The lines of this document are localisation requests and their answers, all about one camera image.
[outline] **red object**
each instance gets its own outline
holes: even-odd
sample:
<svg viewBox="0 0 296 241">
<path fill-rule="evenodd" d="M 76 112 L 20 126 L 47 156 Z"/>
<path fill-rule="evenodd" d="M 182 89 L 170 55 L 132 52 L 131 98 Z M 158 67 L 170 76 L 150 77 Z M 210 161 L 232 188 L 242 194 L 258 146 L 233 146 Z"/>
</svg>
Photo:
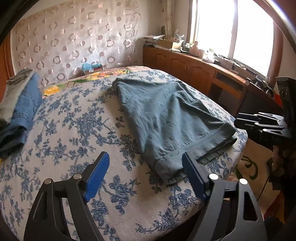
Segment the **red object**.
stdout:
<svg viewBox="0 0 296 241">
<path fill-rule="evenodd" d="M 274 100 L 275 100 L 275 102 L 276 102 L 280 107 L 283 108 L 283 102 L 282 102 L 282 100 L 281 100 L 281 97 L 280 97 L 278 94 L 275 94 L 275 95 L 274 95 Z"/>
</svg>

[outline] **window pane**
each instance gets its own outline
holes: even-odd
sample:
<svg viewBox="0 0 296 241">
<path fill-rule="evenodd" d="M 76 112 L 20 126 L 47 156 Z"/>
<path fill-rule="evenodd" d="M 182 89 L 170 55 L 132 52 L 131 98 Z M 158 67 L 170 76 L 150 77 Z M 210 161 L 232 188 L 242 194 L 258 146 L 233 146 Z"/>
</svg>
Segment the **window pane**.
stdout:
<svg viewBox="0 0 296 241">
<path fill-rule="evenodd" d="M 233 58 L 267 76 L 274 43 L 272 18 L 253 0 L 238 0 Z"/>
<path fill-rule="evenodd" d="M 198 0 L 199 49 L 228 56 L 234 17 L 233 0 Z"/>
</svg>

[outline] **yellow flower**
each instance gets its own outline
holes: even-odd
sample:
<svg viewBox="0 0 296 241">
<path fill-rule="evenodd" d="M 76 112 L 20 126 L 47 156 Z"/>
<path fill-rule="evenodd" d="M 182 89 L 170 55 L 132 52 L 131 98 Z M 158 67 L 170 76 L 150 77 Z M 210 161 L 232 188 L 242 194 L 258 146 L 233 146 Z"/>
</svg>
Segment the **yellow flower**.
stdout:
<svg viewBox="0 0 296 241">
<path fill-rule="evenodd" d="M 46 96 L 49 95 L 53 95 L 55 93 L 59 92 L 59 87 L 58 86 L 53 86 L 53 87 L 49 87 L 48 89 L 46 89 L 45 91 L 43 91 L 43 94 Z"/>
</svg>

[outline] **stack of folded clothes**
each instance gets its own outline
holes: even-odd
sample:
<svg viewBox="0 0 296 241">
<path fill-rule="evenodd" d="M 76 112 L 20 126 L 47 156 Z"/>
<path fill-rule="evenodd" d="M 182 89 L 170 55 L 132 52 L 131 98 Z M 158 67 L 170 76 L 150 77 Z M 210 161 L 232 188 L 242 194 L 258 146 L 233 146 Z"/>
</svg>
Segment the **stack of folded clothes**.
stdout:
<svg viewBox="0 0 296 241">
<path fill-rule="evenodd" d="M 7 81 L 0 103 L 0 157 L 6 158 L 26 143 L 34 116 L 42 103 L 38 75 L 24 69 Z"/>
</svg>

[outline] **cabinet door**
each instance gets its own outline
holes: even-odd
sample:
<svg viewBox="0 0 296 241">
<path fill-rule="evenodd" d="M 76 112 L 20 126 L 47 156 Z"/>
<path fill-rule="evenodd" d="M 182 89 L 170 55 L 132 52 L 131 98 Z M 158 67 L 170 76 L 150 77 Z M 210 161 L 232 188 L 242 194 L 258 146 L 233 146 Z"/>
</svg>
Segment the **cabinet door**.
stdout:
<svg viewBox="0 0 296 241">
<path fill-rule="evenodd" d="M 156 69 L 162 70 L 166 73 L 169 73 L 171 70 L 171 61 L 172 59 L 164 53 L 156 54 Z"/>
<path fill-rule="evenodd" d="M 179 56 L 180 55 L 177 55 L 177 57 L 172 57 L 169 74 L 188 84 L 188 66 L 186 65 L 186 61 L 184 61 L 182 58 L 179 58 Z"/>
<path fill-rule="evenodd" d="M 143 65 L 155 69 L 156 56 L 152 48 L 143 47 Z"/>
<path fill-rule="evenodd" d="M 202 92 L 205 95 L 208 95 L 208 83 L 214 76 L 215 71 L 211 69 L 210 66 L 207 66 L 206 63 L 201 63 L 199 61 L 191 62 L 189 66 L 189 79 L 190 85 Z"/>
</svg>

